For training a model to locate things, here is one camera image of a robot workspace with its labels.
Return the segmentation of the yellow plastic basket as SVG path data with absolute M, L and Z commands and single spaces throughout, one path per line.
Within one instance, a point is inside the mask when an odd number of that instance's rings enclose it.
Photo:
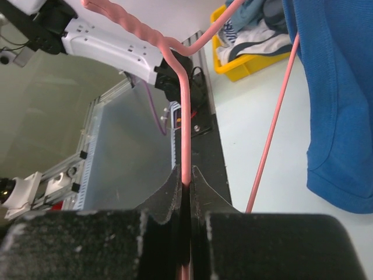
M 287 58 L 290 52 L 285 54 L 276 55 L 274 57 L 265 57 L 261 55 L 242 55 L 228 64 L 222 65 L 218 59 L 216 50 L 220 47 L 218 37 L 214 35 L 212 39 L 213 44 L 213 59 L 214 59 L 214 70 L 217 74 L 223 74 L 229 78 L 232 82 L 238 81 L 248 75 L 260 71 L 270 65 L 273 65 L 285 58 Z

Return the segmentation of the grey-blue printed t-shirt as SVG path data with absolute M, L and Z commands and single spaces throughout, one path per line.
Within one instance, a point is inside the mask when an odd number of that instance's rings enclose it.
M 263 19 L 273 31 L 288 34 L 282 0 L 265 0 L 262 6 Z

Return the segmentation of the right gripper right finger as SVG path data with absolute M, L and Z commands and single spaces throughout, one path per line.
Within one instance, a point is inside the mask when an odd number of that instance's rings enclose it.
M 205 180 L 197 166 L 192 167 L 189 186 L 191 212 L 191 279 L 209 279 L 206 213 L 237 213 L 228 201 L 218 194 Z

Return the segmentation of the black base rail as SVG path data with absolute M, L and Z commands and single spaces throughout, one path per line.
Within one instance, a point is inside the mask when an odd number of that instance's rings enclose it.
M 191 88 L 192 165 L 201 172 L 205 182 L 229 205 L 231 193 L 205 51 L 201 48 L 190 56 L 173 54 L 185 68 Z

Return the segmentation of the pink wire hanger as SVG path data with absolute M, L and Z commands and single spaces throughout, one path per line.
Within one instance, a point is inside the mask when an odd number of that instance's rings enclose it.
M 148 25 L 142 23 L 136 17 L 128 13 L 122 6 L 110 1 L 82 1 L 82 5 L 92 11 L 107 17 L 112 22 L 120 25 L 126 31 L 134 34 L 137 38 L 150 43 L 157 47 L 165 61 L 175 71 L 180 81 L 181 90 L 181 181 L 184 190 L 189 190 L 191 183 L 191 98 L 189 78 L 185 68 L 178 62 L 172 54 L 171 49 L 174 49 L 183 56 L 190 56 L 199 51 L 222 27 L 224 22 L 241 6 L 243 1 L 234 1 L 223 14 L 208 28 L 208 30 L 190 47 L 182 45 L 178 40 L 172 37 L 165 37 L 159 31 L 152 29 Z M 268 132 L 265 147 L 262 153 L 261 161 L 256 172 L 254 184 L 249 196 L 246 213 L 252 212 L 259 184 L 261 182 L 263 170 L 265 168 L 270 145 L 273 139 L 273 134 L 276 128 L 281 105 L 286 92 L 288 80 L 294 64 L 297 49 L 300 43 L 299 34 L 296 34 L 293 46 L 291 49 L 289 61 L 286 68 L 286 73 L 281 86 L 280 94 L 276 104 L 276 109 L 272 118 L 272 123 Z

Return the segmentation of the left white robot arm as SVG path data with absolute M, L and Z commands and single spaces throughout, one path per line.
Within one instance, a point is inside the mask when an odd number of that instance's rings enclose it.
M 1 1 L 1 25 L 11 23 L 26 38 L 1 48 L 1 64 L 24 67 L 38 50 L 85 57 L 135 75 L 181 101 L 178 76 L 153 46 L 110 34 L 78 16 L 67 1 Z

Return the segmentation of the blue tank top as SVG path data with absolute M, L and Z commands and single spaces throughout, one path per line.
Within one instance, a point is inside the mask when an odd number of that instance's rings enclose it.
M 307 187 L 372 213 L 372 2 L 284 1 L 310 99 Z

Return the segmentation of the white garment with stripes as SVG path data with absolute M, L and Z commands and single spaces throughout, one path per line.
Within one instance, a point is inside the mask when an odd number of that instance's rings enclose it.
M 216 53 L 222 65 L 246 54 L 274 57 L 290 52 L 293 46 L 288 34 L 270 29 L 263 19 L 239 32 L 234 31 L 228 20 L 217 37 L 221 46 L 217 47 Z

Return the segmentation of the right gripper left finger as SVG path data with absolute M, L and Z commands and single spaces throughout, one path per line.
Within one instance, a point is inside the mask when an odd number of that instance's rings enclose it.
M 138 238 L 138 279 L 177 279 L 182 251 L 182 182 L 179 165 L 136 210 L 141 213 L 142 224 Z

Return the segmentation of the light teal garment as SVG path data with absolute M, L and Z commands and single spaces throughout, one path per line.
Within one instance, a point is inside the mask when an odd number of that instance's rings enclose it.
M 244 1 L 230 18 L 233 30 L 238 33 L 257 26 L 263 18 L 263 3 L 263 0 Z

